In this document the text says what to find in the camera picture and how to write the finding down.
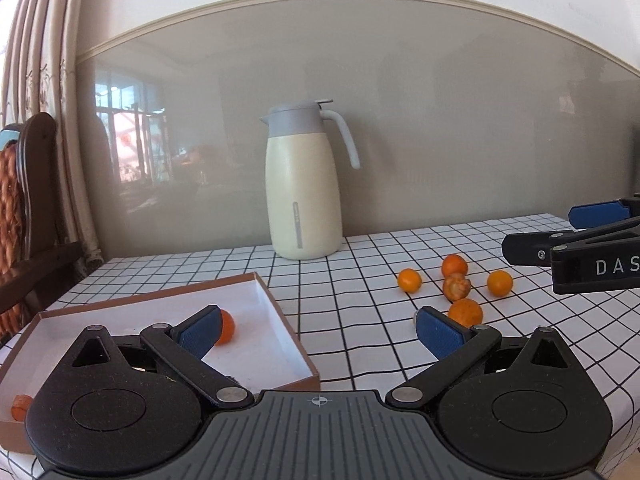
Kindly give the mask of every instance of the table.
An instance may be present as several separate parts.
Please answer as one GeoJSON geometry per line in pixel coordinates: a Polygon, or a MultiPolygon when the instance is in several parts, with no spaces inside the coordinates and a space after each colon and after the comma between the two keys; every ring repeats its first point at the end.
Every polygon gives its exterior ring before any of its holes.
{"type": "MultiPolygon", "coordinates": [[[[378,389],[384,396],[435,361],[417,340],[412,317],[425,305],[448,309],[440,264],[459,253],[469,261],[469,297],[482,305],[485,323],[505,336],[555,326],[569,342],[612,413],[614,433],[598,468],[608,476],[640,441],[640,289],[557,296],[549,269],[511,267],[500,249],[505,234],[567,228],[541,214],[354,236],[337,253],[305,262],[280,258],[270,246],[114,258],[50,309],[257,272],[318,368],[323,390],[378,389]],[[406,267],[422,270],[416,294],[396,285],[406,267]],[[485,286],[496,269],[514,276],[513,292],[500,300],[485,286]]],[[[0,364],[7,354],[8,347],[0,349],[0,364]]],[[[4,450],[0,468],[17,480],[42,472],[35,457],[4,450]]]]}

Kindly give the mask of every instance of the metal screw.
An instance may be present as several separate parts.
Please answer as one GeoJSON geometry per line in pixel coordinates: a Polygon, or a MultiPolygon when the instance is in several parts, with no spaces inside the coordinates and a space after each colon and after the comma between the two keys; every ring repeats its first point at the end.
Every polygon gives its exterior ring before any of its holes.
{"type": "Polygon", "coordinates": [[[393,390],[391,396],[398,402],[417,402],[422,398],[422,392],[411,386],[400,386],[393,390]]]}
{"type": "Polygon", "coordinates": [[[240,402],[245,400],[248,393],[244,388],[238,388],[237,386],[227,386],[218,390],[216,397],[222,402],[240,402]]]}

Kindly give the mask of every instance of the chair armrest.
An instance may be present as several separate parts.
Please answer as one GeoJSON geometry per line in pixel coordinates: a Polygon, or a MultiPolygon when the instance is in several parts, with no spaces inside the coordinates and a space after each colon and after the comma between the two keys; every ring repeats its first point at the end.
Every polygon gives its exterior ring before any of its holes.
{"type": "Polygon", "coordinates": [[[73,242],[42,251],[0,275],[0,314],[23,300],[33,287],[50,273],[82,256],[82,245],[73,242]]]}

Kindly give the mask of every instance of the gray ribbed plate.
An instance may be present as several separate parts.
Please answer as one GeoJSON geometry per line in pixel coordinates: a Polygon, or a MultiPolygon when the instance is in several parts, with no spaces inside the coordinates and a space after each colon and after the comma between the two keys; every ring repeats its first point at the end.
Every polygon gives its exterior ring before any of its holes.
{"type": "MultiPolygon", "coordinates": [[[[65,477],[51,472],[46,480],[65,477]]],[[[425,418],[374,392],[266,392],[220,413],[191,449],[139,480],[495,480],[453,456],[425,418]]],[[[585,472],[574,480],[596,480],[585,472]]]]}

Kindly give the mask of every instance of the triangular cutout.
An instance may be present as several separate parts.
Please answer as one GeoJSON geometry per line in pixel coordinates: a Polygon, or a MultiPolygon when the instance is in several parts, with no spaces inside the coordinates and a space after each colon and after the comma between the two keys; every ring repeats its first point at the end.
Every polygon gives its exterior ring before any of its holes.
{"type": "Polygon", "coordinates": [[[550,366],[553,368],[567,368],[558,347],[553,341],[543,339],[538,345],[531,362],[535,365],[550,366]]]}
{"type": "Polygon", "coordinates": [[[73,366],[100,365],[109,362],[109,356],[100,339],[89,339],[76,357],[73,366]]]}

